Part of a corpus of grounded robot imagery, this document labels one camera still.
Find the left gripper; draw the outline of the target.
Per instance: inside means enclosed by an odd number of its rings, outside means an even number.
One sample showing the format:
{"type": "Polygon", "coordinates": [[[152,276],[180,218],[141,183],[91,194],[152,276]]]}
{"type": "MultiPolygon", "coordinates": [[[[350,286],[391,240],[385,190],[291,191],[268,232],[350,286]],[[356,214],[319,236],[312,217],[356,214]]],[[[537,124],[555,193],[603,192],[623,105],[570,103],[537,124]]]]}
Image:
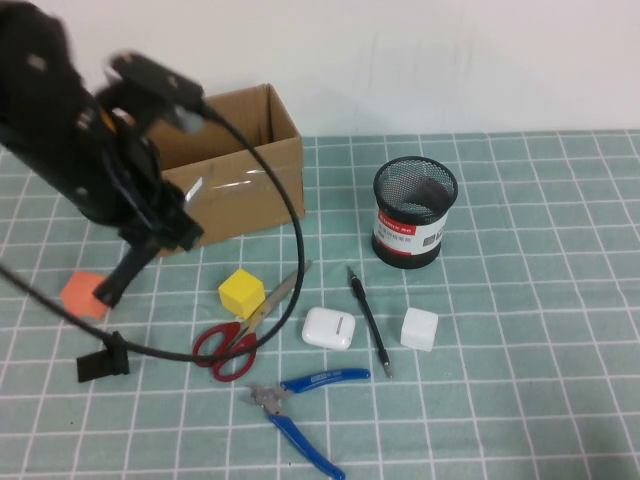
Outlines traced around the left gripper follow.
{"type": "Polygon", "coordinates": [[[89,189],[89,220],[116,228],[131,247],[166,235],[166,248],[193,249],[204,230],[186,212],[183,191],[163,176],[159,150],[148,138],[159,120],[185,130],[189,111],[158,97],[98,97],[91,106],[97,179],[89,189]]]}

